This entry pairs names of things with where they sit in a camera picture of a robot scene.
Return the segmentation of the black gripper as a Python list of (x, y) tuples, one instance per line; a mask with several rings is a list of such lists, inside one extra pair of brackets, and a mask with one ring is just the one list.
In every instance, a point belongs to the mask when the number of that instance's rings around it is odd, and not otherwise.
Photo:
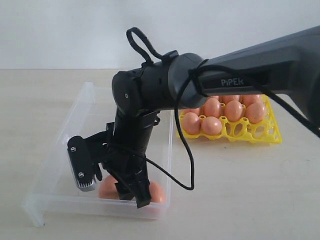
[(110, 122), (106, 125), (106, 132), (109, 156), (103, 167), (117, 180), (115, 187), (119, 199), (131, 201), (134, 195), (138, 209), (148, 206), (152, 196), (144, 157), (150, 139), (150, 125)]

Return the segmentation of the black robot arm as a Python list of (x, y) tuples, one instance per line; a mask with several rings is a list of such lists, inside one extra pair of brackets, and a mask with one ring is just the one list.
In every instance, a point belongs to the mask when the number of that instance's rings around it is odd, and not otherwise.
[(135, 199), (138, 208), (151, 202), (146, 149), (162, 110), (198, 108), (213, 95), (259, 92), (320, 134), (319, 27), (212, 59), (176, 50), (162, 55), (137, 27), (126, 37), (144, 62), (112, 79), (116, 115), (107, 126), (112, 157), (103, 164), (121, 200)]

